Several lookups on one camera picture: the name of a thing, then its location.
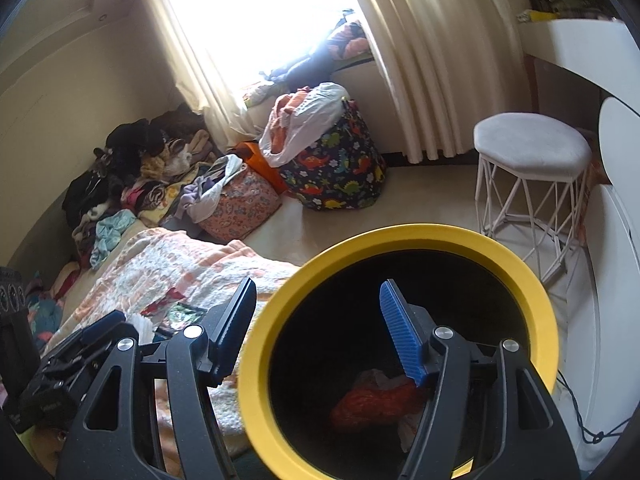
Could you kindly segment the red plastic bag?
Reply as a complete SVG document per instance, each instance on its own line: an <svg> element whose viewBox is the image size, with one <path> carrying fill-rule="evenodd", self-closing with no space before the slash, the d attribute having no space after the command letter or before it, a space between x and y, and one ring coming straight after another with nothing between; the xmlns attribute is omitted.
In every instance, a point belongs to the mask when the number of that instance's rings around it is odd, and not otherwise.
<svg viewBox="0 0 640 480"><path fill-rule="evenodd" d="M429 388L418 387L404 375L388 378L380 370L370 370L332 408L330 423L341 431L390 426L420 414L429 396Z"/></svg>

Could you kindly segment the yellow rimmed trash bin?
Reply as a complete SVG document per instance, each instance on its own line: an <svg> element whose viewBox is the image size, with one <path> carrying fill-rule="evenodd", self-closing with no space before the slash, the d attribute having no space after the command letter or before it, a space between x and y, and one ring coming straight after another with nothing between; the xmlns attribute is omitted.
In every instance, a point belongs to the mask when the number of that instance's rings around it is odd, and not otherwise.
<svg viewBox="0 0 640 480"><path fill-rule="evenodd" d="M523 315L529 355L542 382L553 391L560 349L558 329L547 293L533 271L508 248L477 232L444 226L413 223L390 226L345 240L302 266L272 296L258 316L242 351L239 371L239 402L250 443L267 467L280 479L331 479L307 463L286 442L273 414L269 393L269 370L274 346L294 311L314 290L338 271L360 261L407 250L446 252L479 264L510 292ZM427 321L421 328L410 307L403 307L393 283L374 285L378 313L387 323L387 339L394 342L408 375L433 379L428 372L427 348L437 327Z"/></svg>

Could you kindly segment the peach white bed blanket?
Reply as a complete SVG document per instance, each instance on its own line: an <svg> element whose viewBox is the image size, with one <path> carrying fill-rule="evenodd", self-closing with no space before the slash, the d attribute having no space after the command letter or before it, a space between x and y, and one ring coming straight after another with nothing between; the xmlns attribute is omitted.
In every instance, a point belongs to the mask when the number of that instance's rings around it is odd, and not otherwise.
<svg viewBox="0 0 640 480"><path fill-rule="evenodd" d="M108 312L122 311L126 320L131 321L135 314L142 314L168 292L178 292L187 304L205 311L224 307L244 278L250 278L256 285L257 304L240 355L233 372L222 384L207 389L224 445L235 458L250 448L238 398L245 343L268 301L298 269L293 263L258 255L239 240L217 245L161 228L147 229L131 237L119 249L117 258L99 271L78 307L48 342L46 352ZM155 381L155 399L165 467L169 474L183 479L168 388L161 379Z"/></svg>

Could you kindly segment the light blue cloth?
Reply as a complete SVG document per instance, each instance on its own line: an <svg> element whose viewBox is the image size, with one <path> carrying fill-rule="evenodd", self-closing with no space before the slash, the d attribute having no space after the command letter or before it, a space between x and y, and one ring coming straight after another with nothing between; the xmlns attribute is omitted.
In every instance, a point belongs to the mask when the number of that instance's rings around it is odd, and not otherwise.
<svg viewBox="0 0 640 480"><path fill-rule="evenodd" d="M96 239L90 255L92 270L98 270L110 253L117 247L122 234L137 220L136 215L129 209L121 209L109 217L101 219L96 224Z"/></svg>

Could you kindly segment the pile of clothes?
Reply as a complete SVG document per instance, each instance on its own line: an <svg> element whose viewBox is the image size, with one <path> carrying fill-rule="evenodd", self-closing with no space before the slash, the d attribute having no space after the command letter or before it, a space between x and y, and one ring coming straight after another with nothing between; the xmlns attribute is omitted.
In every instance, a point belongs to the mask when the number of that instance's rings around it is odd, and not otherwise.
<svg viewBox="0 0 640 480"><path fill-rule="evenodd" d="M70 182L62 203L84 269L91 269L99 220L129 209L136 221L159 226L174 214L183 189L213 174L224 156L204 118L186 104L117 126L93 154L93 163Z"/></svg>

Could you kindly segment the white round stool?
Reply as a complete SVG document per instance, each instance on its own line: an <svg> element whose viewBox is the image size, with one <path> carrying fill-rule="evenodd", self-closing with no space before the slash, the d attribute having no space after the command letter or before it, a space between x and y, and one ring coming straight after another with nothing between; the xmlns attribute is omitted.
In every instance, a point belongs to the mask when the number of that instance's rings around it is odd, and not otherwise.
<svg viewBox="0 0 640 480"><path fill-rule="evenodd" d="M580 131L535 113L501 113L473 130L478 155L474 203L480 234L528 226L538 278L566 268L577 243L592 151Z"/></svg>

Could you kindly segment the pink floral fabric basket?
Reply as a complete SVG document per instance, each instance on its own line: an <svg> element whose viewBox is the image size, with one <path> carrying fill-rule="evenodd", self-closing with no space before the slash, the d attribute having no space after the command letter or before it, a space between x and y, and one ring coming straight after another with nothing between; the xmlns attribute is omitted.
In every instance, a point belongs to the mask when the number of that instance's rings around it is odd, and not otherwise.
<svg viewBox="0 0 640 480"><path fill-rule="evenodd" d="M246 167L224 185L217 208L198 226L219 243L242 240L280 205L280 196L271 184Z"/></svg>

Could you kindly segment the orange bag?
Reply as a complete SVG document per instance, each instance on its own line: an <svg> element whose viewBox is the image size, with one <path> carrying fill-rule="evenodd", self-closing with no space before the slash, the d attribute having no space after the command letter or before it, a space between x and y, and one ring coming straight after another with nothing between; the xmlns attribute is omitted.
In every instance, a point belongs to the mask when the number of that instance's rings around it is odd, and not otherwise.
<svg viewBox="0 0 640 480"><path fill-rule="evenodd" d="M257 142L241 142L235 145L232 152L239 156L240 159L243 159L250 169L253 169L263 177L279 195L288 190L278 170L270 167L264 156L262 156Z"/></svg>

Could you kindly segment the dinosaur print laundry basket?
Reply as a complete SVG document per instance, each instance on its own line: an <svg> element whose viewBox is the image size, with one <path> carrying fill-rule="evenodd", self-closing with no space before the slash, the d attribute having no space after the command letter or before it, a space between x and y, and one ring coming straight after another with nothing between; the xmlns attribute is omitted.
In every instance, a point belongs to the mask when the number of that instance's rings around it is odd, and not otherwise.
<svg viewBox="0 0 640 480"><path fill-rule="evenodd" d="M385 160L353 100L342 101L338 121L278 169L288 192L316 210L363 209L380 197Z"/></svg>

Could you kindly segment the white chair back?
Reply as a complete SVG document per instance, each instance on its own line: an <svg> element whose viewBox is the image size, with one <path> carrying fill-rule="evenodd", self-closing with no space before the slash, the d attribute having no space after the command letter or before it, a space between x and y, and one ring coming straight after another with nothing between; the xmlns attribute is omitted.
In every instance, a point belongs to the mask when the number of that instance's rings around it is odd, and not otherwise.
<svg viewBox="0 0 640 480"><path fill-rule="evenodd" d="M626 203L639 201L639 115L620 100L607 98L599 117L603 166Z"/></svg>

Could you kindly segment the white bag of clothes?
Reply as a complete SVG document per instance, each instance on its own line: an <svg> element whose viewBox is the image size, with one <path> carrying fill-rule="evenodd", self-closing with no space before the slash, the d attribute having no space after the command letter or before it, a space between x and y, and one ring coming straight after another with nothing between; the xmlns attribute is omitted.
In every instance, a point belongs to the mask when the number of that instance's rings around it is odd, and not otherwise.
<svg viewBox="0 0 640 480"><path fill-rule="evenodd" d="M318 141L341 118L349 99L347 90L333 82L279 96L259 140L267 164L279 168Z"/></svg>

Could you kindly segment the white vanity desk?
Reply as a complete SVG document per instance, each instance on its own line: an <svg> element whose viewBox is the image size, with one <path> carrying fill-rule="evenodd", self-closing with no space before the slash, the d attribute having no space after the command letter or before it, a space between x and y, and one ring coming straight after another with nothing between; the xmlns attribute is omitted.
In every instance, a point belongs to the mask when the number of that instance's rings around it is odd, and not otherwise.
<svg viewBox="0 0 640 480"><path fill-rule="evenodd" d="M553 20L518 25L525 53L581 76L639 110L640 53L621 22Z"/></svg>

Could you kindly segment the cream curtain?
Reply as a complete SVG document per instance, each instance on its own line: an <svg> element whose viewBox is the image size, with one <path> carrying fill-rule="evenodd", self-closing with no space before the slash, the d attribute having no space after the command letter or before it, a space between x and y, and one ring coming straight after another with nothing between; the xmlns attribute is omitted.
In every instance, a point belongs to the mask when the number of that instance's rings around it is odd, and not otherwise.
<svg viewBox="0 0 640 480"><path fill-rule="evenodd" d="M243 89L258 70L320 39L323 0L142 0L175 86L216 144L254 132ZM410 162L462 154L473 126L526 110L523 51L509 0L348 0L356 6Z"/></svg>

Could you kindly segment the clothes on window sill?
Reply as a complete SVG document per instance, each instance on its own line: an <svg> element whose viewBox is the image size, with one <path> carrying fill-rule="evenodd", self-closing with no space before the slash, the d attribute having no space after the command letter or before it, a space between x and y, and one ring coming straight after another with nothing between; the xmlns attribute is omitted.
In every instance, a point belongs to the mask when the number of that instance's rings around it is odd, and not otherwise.
<svg viewBox="0 0 640 480"><path fill-rule="evenodd" d="M346 9L329 35L310 53L267 73L261 72L244 93L243 103L252 108L285 91L314 88L322 82L329 82L332 75L340 70L372 60L369 40L356 11Z"/></svg>

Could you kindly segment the dark green bag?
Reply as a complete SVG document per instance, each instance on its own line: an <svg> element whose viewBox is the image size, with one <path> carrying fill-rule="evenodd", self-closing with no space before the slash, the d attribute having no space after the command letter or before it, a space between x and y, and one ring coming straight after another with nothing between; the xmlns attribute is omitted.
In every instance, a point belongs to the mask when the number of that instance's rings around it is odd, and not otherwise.
<svg viewBox="0 0 640 480"><path fill-rule="evenodd" d="M561 18L616 18L617 13L608 0L529 0L530 7L539 12L556 13Z"/></svg>

